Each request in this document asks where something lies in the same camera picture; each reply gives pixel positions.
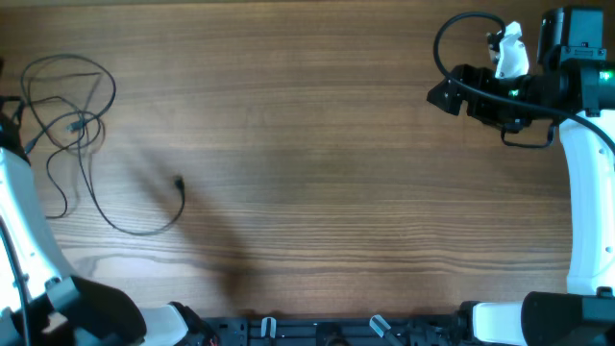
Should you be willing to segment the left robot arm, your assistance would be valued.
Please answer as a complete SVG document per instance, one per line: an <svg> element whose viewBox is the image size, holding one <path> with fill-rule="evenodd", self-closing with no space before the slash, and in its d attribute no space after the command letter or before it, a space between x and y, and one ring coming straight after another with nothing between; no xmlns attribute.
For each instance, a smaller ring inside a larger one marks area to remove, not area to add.
<svg viewBox="0 0 615 346"><path fill-rule="evenodd" d="M140 309L124 292L84 279L65 258L37 198L20 136L1 118L1 342L4 345L206 345L220 342L191 309Z"/></svg>

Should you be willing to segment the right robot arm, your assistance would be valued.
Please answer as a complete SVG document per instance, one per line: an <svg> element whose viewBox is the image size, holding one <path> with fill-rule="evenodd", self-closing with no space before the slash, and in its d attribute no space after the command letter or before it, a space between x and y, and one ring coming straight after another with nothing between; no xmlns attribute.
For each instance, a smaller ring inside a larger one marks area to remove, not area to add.
<svg viewBox="0 0 615 346"><path fill-rule="evenodd" d="M453 345L610 345L614 341L614 64L603 48L603 11L545 12L529 73L518 23L487 37L491 68L442 70L428 101L465 111L502 136L537 120L563 146L570 180L572 254L562 293L520 302L465 302L447 329Z"/></svg>

